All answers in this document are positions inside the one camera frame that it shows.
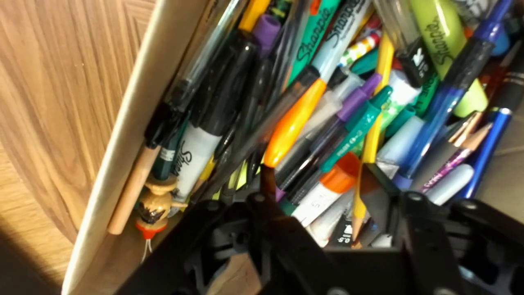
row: green highlighter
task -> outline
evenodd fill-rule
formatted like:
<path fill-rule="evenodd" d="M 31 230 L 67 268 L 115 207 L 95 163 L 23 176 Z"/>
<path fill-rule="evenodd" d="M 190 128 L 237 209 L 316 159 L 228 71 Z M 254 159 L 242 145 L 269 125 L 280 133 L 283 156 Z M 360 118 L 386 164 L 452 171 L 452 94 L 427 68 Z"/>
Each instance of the green highlighter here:
<path fill-rule="evenodd" d="M 298 53 L 295 56 L 291 74 L 288 79 L 290 84 L 311 63 L 318 46 L 323 41 L 327 25 L 331 23 L 331 18 L 337 12 L 339 4 L 341 0 L 321 0 L 316 12 L 311 12 L 313 9 L 309 9 L 308 25 L 298 46 Z"/>
<path fill-rule="evenodd" d="M 390 102 L 391 94 L 393 89 L 386 86 L 370 102 L 365 102 L 357 110 L 357 114 L 345 123 L 347 136 L 321 164 L 321 173 L 329 173 L 339 159 L 342 159 L 347 153 L 355 151 L 363 143 L 365 135 L 377 122 L 383 105 Z"/>
<path fill-rule="evenodd" d="M 409 0 L 409 5 L 432 64 L 439 77 L 444 79 L 467 43 L 458 14 L 449 0 Z M 475 110 L 483 112 L 486 107 L 486 94 L 480 82 L 475 81 L 454 114 L 465 118 Z"/>

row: wood grain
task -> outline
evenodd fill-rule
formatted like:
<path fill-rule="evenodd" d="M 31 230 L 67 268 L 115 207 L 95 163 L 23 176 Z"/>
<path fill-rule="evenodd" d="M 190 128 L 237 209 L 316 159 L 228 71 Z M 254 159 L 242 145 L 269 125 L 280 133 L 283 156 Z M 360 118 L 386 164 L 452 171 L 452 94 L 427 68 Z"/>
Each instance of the wood grain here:
<path fill-rule="evenodd" d="M 0 141 L 74 241 L 154 0 L 0 2 Z"/>
<path fill-rule="evenodd" d="M 0 228 L 56 286 L 64 281 L 70 241 L 52 225 L 0 145 Z"/>

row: marker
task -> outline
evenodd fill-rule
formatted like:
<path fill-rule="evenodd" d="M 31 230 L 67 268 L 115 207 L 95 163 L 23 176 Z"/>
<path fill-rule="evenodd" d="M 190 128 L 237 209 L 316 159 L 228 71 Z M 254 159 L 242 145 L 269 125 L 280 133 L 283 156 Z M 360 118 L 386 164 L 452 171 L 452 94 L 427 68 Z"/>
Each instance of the marker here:
<path fill-rule="evenodd" d="M 291 150 L 298 140 L 303 127 L 311 117 L 316 104 L 327 89 L 327 81 L 337 68 L 342 51 L 355 35 L 359 20 L 370 9 L 368 0 L 359 0 L 359 4 L 345 2 L 334 27 L 326 37 L 323 46 L 313 59 L 313 66 L 319 71 L 321 77 L 311 86 L 311 89 L 293 105 L 293 109 L 278 122 L 273 135 L 267 145 L 264 155 L 264 166 L 277 168 L 283 156 Z"/>
<path fill-rule="evenodd" d="M 237 89 L 241 89 L 239 81 L 246 77 L 257 55 L 257 45 L 250 37 L 239 33 L 216 58 L 206 81 L 196 92 L 196 105 L 182 140 L 177 202 L 187 202 L 218 143 L 232 127 L 234 110 L 241 97 L 237 94 Z"/>
<path fill-rule="evenodd" d="M 280 37 L 282 25 L 272 15 L 260 15 L 255 28 L 252 30 L 252 37 L 259 41 L 260 58 L 267 58 Z"/>
<path fill-rule="evenodd" d="M 409 159 L 395 176 L 395 184 L 398 187 L 411 187 L 413 176 L 418 173 L 422 158 L 432 146 L 452 109 L 463 97 L 467 89 L 490 59 L 493 38 L 499 28 L 499 22 L 509 9 L 509 4 L 511 0 L 499 0 L 494 5 L 490 17 L 478 27 L 475 37 L 467 43 L 450 71 L 445 74 L 445 79 L 442 81 L 434 99 L 439 104 L 434 104 L 436 107 L 429 110 L 426 125 L 409 151 Z"/>
<path fill-rule="evenodd" d="M 134 161 L 133 171 L 108 225 L 110 235 L 121 235 L 124 230 L 151 168 L 160 153 L 159 145 L 177 133 L 182 117 L 193 99 L 193 92 L 203 77 L 203 69 L 213 51 L 219 48 L 221 40 L 224 40 L 223 37 L 228 35 L 232 23 L 237 22 L 244 10 L 244 4 L 246 2 L 239 0 L 210 2 L 205 9 L 205 15 L 196 27 L 187 51 L 190 55 L 183 58 L 178 74 L 147 123 L 144 146 Z"/>
<path fill-rule="evenodd" d="M 465 163 L 470 155 L 473 155 L 478 146 L 481 145 L 481 141 L 486 138 L 486 135 L 491 130 L 491 123 L 485 125 L 483 128 L 480 128 L 475 135 L 472 135 L 462 146 L 460 150 L 445 163 L 445 166 L 442 166 L 437 174 L 429 179 L 424 186 L 422 186 L 422 192 L 431 191 L 431 187 L 434 187 L 440 179 L 444 179 L 449 173 L 452 173 L 457 166 L 460 166 L 462 163 Z"/>
<path fill-rule="evenodd" d="M 291 74 L 288 79 L 290 82 L 293 82 L 295 77 L 311 63 L 318 46 L 323 41 L 327 25 L 331 23 L 331 18 L 337 12 L 339 4 L 341 0 L 321 0 L 319 4 L 311 2 L 311 7 L 308 10 L 308 25 L 293 61 Z"/>
<path fill-rule="evenodd" d="M 255 28 L 257 20 L 267 10 L 270 0 L 249 0 L 244 17 L 239 23 L 239 30 L 250 33 Z"/>
<path fill-rule="evenodd" d="M 485 138 L 480 150 L 468 161 L 473 169 L 473 179 L 468 186 L 457 194 L 460 199 L 473 199 L 481 177 L 490 164 L 490 159 L 503 138 L 511 117 L 516 110 L 519 110 L 524 100 L 524 46 L 519 48 L 516 59 L 511 63 L 508 74 L 504 77 L 503 86 L 498 89 L 494 96 L 494 109 L 490 112 L 490 122 L 493 123 L 488 136 Z"/>
<path fill-rule="evenodd" d="M 460 151 L 460 146 L 478 127 L 480 120 L 480 112 L 472 114 L 449 138 L 432 146 L 414 174 L 411 189 L 421 191 L 424 184 L 432 179 L 457 151 Z"/>
<path fill-rule="evenodd" d="M 434 205 L 442 207 L 472 181 L 473 174 L 475 171 L 472 166 L 462 164 L 436 184 L 426 195 Z"/>
<path fill-rule="evenodd" d="M 359 158 L 344 156 L 332 171 L 319 179 L 309 194 L 300 202 L 293 217 L 303 225 L 311 225 L 326 212 L 342 194 L 349 192 L 359 177 Z"/>
<path fill-rule="evenodd" d="M 327 91 L 323 100 L 318 104 L 314 114 L 301 130 L 300 138 L 318 132 L 331 117 L 342 110 L 342 104 L 350 99 L 350 94 L 362 84 L 363 81 L 359 76 L 349 74 L 342 84 L 339 84 L 332 91 Z"/>
<path fill-rule="evenodd" d="M 372 102 L 365 102 L 363 107 L 360 107 L 359 118 L 354 117 L 345 123 L 350 128 L 350 132 L 344 138 L 344 141 L 334 150 L 334 153 L 321 164 L 321 173 L 329 173 L 341 158 L 344 158 L 347 153 L 357 148 L 359 143 L 363 141 L 363 136 L 368 133 L 368 130 L 378 118 L 381 107 L 390 100 L 391 92 L 391 87 L 383 87 Z"/>
<path fill-rule="evenodd" d="M 395 46 L 396 58 L 401 63 L 409 84 L 413 87 L 424 86 L 431 66 L 408 2 L 375 0 L 375 9 L 383 22 L 383 30 Z"/>
<path fill-rule="evenodd" d="M 352 125 L 347 123 L 352 122 L 352 117 L 359 117 L 355 112 L 360 109 L 360 114 L 365 114 L 367 107 L 362 105 L 372 97 L 380 79 L 381 77 L 375 74 L 362 87 L 352 92 L 337 117 L 327 120 L 321 132 L 313 138 L 306 138 L 296 153 L 293 153 L 293 158 L 278 168 L 275 176 L 278 187 L 277 200 L 280 200 L 283 194 L 296 191 L 303 184 L 301 181 L 308 179 L 311 171 L 316 171 L 318 163 L 326 159 L 332 148 L 344 140 L 352 128 Z"/>
<path fill-rule="evenodd" d="M 460 18 L 449 0 L 409 0 L 409 4 L 432 64 L 439 77 L 444 79 L 467 45 Z M 486 107 L 486 94 L 475 77 L 467 94 L 455 107 L 454 114 L 460 118 L 465 118 L 473 110 L 483 112 Z"/>
<path fill-rule="evenodd" d="M 413 117 L 380 148 L 377 164 L 390 179 L 393 179 L 398 168 L 406 161 L 422 127 L 424 122 L 419 117 Z"/>

